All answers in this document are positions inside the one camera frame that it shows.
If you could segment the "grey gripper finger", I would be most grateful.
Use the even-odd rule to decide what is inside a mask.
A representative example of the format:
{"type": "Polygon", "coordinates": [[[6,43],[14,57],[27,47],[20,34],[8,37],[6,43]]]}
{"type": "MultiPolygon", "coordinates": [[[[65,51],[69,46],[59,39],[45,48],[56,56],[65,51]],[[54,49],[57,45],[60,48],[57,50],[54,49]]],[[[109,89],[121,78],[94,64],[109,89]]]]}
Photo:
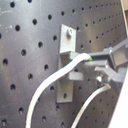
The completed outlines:
{"type": "Polygon", "coordinates": [[[105,48],[90,54],[93,60],[107,60],[112,69],[128,63],[128,43],[121,42],[114,47],[105,48]]]}
{"type": "Polygon", "coordinates": [[[106,78],[106,82],[111,85],[112,89],[117,94],[120,93],[127,71],[125,67],[120,67],[118,71],[115,71],[109,66],[105,66],[105,67],[97,66],[95,68],[95,71],[103,74],[106,78]]]}

